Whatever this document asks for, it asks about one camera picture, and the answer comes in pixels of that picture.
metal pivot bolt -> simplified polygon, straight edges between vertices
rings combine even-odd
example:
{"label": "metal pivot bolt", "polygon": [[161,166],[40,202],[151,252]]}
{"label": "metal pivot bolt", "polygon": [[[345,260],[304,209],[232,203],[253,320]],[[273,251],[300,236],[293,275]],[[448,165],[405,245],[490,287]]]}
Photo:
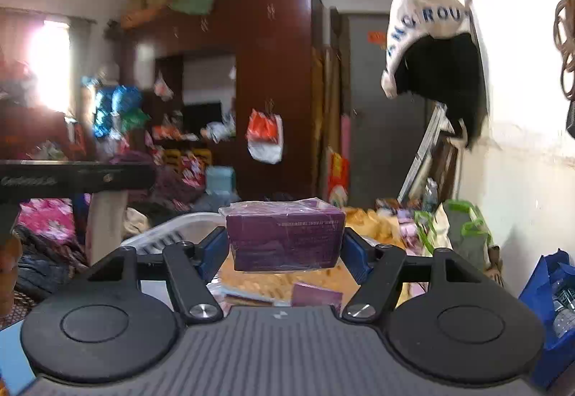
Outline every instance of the metal pivot bolt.
{"label": "metal pivot bolt", "polygon": [[369,303],[355,303],[347,307],[346,314],[353,318],[372,318],[376,309]]}
{"label": "metal pivot bolt", "polygon": [[209,303],[199,303],[190,309],[190,315],[195,319],[211,319],[217,315],[217,308]]}

ribbed gray surface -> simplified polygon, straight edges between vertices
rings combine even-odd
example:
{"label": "ribbed gray surface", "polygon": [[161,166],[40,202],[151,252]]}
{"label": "ribbed gray surface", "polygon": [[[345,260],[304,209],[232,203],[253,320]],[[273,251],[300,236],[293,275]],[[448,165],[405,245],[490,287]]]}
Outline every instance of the ribbed gray surface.
{"label": "ribbed gray surface", "polygon": [[472,390],[428,381],[395,362],[373,329],[345,324],[334,317],[329,307],[234,307],[220,323],[188,329],[173,353],[142,377],[94,388],[65,387],[40,379],[24,394],[533,396],[538,393],[523,381]]}

gray door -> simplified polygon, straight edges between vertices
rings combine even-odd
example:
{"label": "gray door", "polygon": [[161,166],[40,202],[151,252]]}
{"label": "gray door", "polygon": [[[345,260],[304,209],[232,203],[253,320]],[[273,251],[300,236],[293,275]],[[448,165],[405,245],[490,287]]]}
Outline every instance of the gray door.
{"label": "gray door", "polygon": [[349,206],[373,208],[376,198],[396,198],[425,133],[425,99],[388,99],[381,88],[388,15],[349,15],[350,197]]}

white plastic basket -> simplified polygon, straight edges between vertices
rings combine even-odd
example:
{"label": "white plastic basket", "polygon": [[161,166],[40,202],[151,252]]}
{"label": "white plastic basket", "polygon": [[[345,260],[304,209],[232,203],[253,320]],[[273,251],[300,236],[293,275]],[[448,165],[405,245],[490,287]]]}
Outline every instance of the white plastic basket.
{"label": "white plastic basket", "polygon": [[164,247],[184,240],[199,244],[218,226],[225,227],[225,217],[221,214],[215,212],[184,214],[135,235],[122,242],[122,246],[134,247],[138,254],[160,253]]}

bright window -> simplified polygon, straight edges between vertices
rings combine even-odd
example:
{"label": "bright window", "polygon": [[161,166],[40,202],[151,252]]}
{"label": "bright window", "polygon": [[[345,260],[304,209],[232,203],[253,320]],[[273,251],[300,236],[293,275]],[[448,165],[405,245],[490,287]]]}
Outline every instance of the bright window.
{"label": "bright window", "polygon": [[70,107],[70,27],[45,21],[32,40],[30,66],[38,78],[42,104],[55,111]]}

